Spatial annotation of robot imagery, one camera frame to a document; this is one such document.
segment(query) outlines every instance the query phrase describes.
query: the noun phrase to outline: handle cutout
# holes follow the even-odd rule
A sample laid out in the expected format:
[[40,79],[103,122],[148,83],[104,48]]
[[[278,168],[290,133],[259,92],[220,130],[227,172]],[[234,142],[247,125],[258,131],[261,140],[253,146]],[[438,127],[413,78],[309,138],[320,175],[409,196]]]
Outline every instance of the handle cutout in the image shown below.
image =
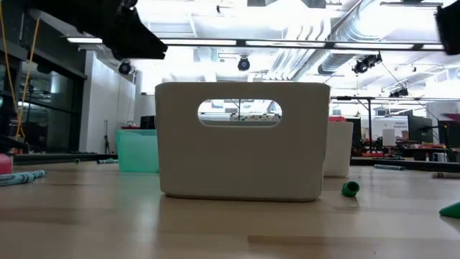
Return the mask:
[[208,126],[271,127],[281,116],[281,106],[273,100],[209,99],[198,107],[198,118]]

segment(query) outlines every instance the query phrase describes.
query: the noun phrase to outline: teal plastic bin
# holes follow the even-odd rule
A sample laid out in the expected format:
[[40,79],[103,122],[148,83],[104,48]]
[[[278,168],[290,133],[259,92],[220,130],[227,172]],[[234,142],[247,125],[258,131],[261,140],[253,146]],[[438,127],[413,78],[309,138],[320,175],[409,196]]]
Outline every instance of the teal plastic bin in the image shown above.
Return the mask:
[[158,173],[158,139],[155,129],[116,132],[121,172]]

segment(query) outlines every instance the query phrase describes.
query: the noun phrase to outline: security camera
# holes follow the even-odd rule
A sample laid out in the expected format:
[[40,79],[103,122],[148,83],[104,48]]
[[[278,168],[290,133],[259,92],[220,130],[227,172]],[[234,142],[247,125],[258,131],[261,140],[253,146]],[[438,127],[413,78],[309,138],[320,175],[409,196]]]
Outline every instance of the security camera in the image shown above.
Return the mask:
[[251,63],[249,63],[249,60],[246,57],[242,57],[239,59],[238,62],[238,70],[240,71],[247,71],[251,67]]
[[120,66],[118,67],[118,72],[122,75],[129,75],[132,73],[133,68],[131,66],[131,63],[129,61],[122,61]]

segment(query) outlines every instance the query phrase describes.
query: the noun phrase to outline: wooden tabletop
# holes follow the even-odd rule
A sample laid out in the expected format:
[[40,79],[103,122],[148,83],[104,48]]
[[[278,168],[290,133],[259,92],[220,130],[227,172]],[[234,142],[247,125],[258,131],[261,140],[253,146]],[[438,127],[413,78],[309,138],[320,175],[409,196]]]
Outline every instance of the wooden tabletop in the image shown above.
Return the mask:
[[164,197],[154,174],[96,162],[16,167],[46,177],[0,187],[0,258],[459,258],[460,180],[352,167],[308,203]]

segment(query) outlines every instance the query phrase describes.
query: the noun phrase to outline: desk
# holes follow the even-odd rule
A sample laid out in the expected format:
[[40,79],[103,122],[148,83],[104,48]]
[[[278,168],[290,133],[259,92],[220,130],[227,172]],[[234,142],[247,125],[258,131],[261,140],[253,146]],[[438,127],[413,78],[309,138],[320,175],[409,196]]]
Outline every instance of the desk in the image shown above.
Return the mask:
[[426,172],[351,167],[318,201],[171,199],[153,174],[95,162],[16,167],[44,178],[0,187],[2,258],[457,258],[460,220],[438,210],[460,181]]

